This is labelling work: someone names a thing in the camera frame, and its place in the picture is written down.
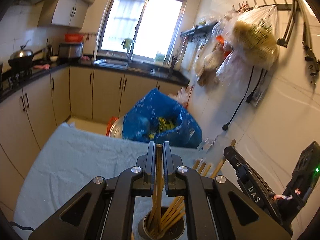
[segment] black countertop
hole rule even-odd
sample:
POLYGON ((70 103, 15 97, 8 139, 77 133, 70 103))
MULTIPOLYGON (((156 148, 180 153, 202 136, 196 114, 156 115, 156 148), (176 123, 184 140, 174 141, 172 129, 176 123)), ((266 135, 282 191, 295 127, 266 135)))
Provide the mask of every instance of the black countertop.
MULTIPOLYGON (((36 62, 38 65, 44 64, 44 62, 36 62)), ((135 67, 139 67, 139 65, 145 65, 148 63, 139 63, 139 62, 132 62, 132 65, 135 65, 135 67)), ((31 69, 31 74, 28 76, 21 78, 19 80, 19 84, 14 84, 12 87, 9 86, 8 82, 8 73, 3 73, 3 90, 0 91, 0 103, 4 101, 6 98, 8 98, 10 95, 15 93, 16 91, 20 90, 24 86, 32 83, 33 81, 48 75, 54 71, 57 71, 59 69, 68 67, 68 66, 75 66, 75 67, 87 67, 87 68, 93 68, 93 69, 103 69, 107 71, 115 71, 115 72, 122 72, 122 73, 129 73, 137 76, 143 76, 143 77, 148 77, 151 79, 156 79, 156 80, 161 80, 165 82, 169 82, 172 84, 177 84, 181 86, 188 86, 189 80, 179 71, 173 71, 172 76, 168 77, 168 68, 161 67, 154 65, 154 68, 157 69, 156 74, 148 74, 148 73, 141 73, 139 71, 134 71, 132 69, 126 69, 126 67, 113 67, 113 66, 99 66, 93 64, 92 61, 84 61, 84 60, 79 60, 78 62, 75 63, 70 63, 62 60, 57 60, 56 62, 50 63, 50 68, 45 70, 45 69, 36 69, 32 68, 31 69)))

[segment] wooden stick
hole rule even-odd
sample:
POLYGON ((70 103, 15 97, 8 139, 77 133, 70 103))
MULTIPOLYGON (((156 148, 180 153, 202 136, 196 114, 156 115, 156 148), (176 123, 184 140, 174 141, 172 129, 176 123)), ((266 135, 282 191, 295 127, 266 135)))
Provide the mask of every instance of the wooden stick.
MULTIPOLYGON (((200 160, 196 160, 195 164, 193 165, 193 169, 196 170, 198 168, 200 164, 200 160)), ((164 213, 164 215, 162 216, 161 220, 165 219, 167 217, 167 215, 170 213, 170 211, 172 210, 172 208, 176 205, 176 203, 179 201, 180 197, 175 197, 173 199, 173 201, 171 202, 170 206, 168 207, 168 209, 166 210, 166 212, 164 213)))
POLYGON ((161 235, 163 236, 171 227, 173 227, 185 214, 186 212, 183 211, 180 213, 162 232, 161 235))
MULTIPOLYGON (((234 147, 236 144, 236 140, 232 140, 230 146, 234 147)), ((211 179, 213 179, 215 176, 217 176, 218 172, 221 170, 222 166, 224 165, 224 163, 226 162, 226 158, 223 156, 223 158, 221 159, 221 161, 219 162, 218 166, 215 168, 215 170, 213 171, 212 175, 210 176, 211 179)))
POLYGON ((201 174, 201 172, 203 171, 203 169, 204 169, 204 167, 206 166, 206 162, 203 162, 203 163, 201 163, 201 166, 200 166, 200 168, 199 168, 199 170, 198 170, 198 173, 199 174, 201 174))
POLYGON ((210 170, 211 166, 212 166, 211 163, 209 163, 209 164, 207 165, 207 167, 206 167, 206 168, 204 169, 204 171, 203 171, 202 176, 207 176, 208 171, 210 170))
MULTIPOLYGON (((199 174, 201 174, 206 164, 207 164, 206 162, 203 162, 201 164, 199 170, 197 170, 199 174)), ((164 219, 161 218, 161 228, 164 228, 164 224, 166 223, 165 221, 170 219, 170 217, 177 211, 178 207, 180 206, 183 200, 184 200, 184 197, 181 196, 180 199, 177 201, 177 203, 175 203, 175 205, 172 207, 172 210, 170 210, 170 212, 167 214, 167 216, 166 217, 164 215, 162 216, 162 218, 164 219)))
POLYGON ((174 214, 173 214, 172 216, 170 216, 169 219, 168 219, 165 223, 161 224, 161 230, 164 229, 167 225, 169 225, 169 224, 171 223, 171 221, 172 221, 176 216, 179 215, 180 211, 181 211, 183 208, 184 208, 184 204, 180 205, 180 206, 177 208, 177 210, 174 212, 174 214))
POLYGON ((156 145, 156 214, 155 214, 155 233, 156 237, 160 233, 161 227, 161 198, 162 198, 162 144, 156 145))
POLYGON ((181 203, 183 202, 184 197, 180 197, 178 202, 176 203, 176 205, 174 205, 174 207, 172 208, 172 210, 169 212, 169 214, 166 217, 161 218, 161 228, 163 228, 163 225, 167 222, 167 220, 175 213, 175 211, 178 209, 178 207, 181 205, 181 203))
MULTIPOLYGON (((164 188, 164 176, 162 176, 161 187, 162 187, 162 190, 161 190, 161 192, 162 192, 163 188, 164 188)), ((149 227, 150 227, 150 224, 153 220, 153 216, 155 215, 155 212, 156 212, 156 194, 153 194, 152 195, 152 209, 151 209, 150 215, 148 217, 147 229, 149 229, 149 227)))

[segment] light blue towel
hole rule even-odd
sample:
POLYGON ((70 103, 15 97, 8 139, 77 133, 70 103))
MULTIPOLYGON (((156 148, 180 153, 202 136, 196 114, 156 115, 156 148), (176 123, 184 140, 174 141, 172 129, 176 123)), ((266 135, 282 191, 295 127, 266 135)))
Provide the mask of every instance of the light blue towel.
MULTIPOLYGON (((88 133, 62 124, 39 153, 21 188, 14 221, 24 227, 37 228, 95 176, 112 178, 136 164, 138 156, 147 154, 148 143, 133 142, 88 133)), ((200 153, 194 149, 172 147, 183 164, 192 167, 200 153)), ((163 206, 173 198, 163 192, 163 206)), ((135 239, 139 221, 150 211, 151 197, 137 197, 133 217, 135 239)), ((22 239, 30 231, 16 228, 22 239)), ((187 239, 187 231, 179 239, 187 239)))

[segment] floor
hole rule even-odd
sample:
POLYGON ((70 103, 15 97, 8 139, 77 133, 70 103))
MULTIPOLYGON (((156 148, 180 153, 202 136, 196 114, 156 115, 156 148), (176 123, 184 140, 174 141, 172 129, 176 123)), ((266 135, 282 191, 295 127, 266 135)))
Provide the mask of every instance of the floor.
POLYGON ((107 124, 82 120, 76 117, 71 117, 68 120, 68 124, 71 124, 73 122, 75 123, 76 128, 79 130, 106 135, 107 124))

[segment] power cord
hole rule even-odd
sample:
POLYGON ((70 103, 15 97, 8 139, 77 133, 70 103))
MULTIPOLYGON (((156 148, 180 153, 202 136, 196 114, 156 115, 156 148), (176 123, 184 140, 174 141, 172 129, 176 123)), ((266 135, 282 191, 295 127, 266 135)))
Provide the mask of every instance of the power cord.
POLYGON ((11 222, 9 222, 9 224, 10 224, 10 226, 16 226, 16 227, 18 227, 18 228, 20 228, 20 229, 22 229, 22 230, 31 230, 31 231, 34 231, 34 229, 33 228, 31 228, 31 227, 22 227, 22 226, 20 226, 19 224, 17 224, 16 222, 13 222, 13 221, 11 221, 11 222))
MULTIPOLYGON (((259 80, 258 80, 257 85, 255 86, 255 88, 253 89, 253 91, 251 92, 251 94, 248 95, 248 97, 247 97, 247 99, 246 99, 246 103, 248 103, 248 104, 251 102, 251 100, 252 100, 252 98, 253 98, 253 94, 255 93, 255 91, 257 90, 258 85, 260 84, 261 77, 262 77, 262 73, 263 73, 263 68, 261 69, 261 73, 260 73, 260 77, 259 77, 259 80)), ((268 73, 268 70, 266 70, 266 72, 264 73, 263 78, 266 77, 267 73, 268 73)))
POLYGON ((230 123, 231 123, 232 119, 236 116, 237 111, 239 110, 239 108, 240 108, 240 106, 241 106, 241 104, 242 104, 243 100, 245 99, 245 96, 247 95, 247 92, 248 92, 249 87, 250 87, 251 79, 252 79, 253 70, 254 70, 254 66, 252 66, 252 70, 251 70, 251 75, 250 75, 250 79, 249 79, 249 83, 248 83, 247 91, 245 92, 244 97, 242 98, 242 100, 241 100, 240 104, 238 105, 237 109, 235 110, 235 112, 234 112, 233 116, 231 117, 230 121, 229 121, 229 122, 227 122, 224 126, 222 126, 222 130, 224 130, 224 131, 226 131, 226 130, 228 130, 228 129, 229 129, 229 125, 230 125, 230 123))

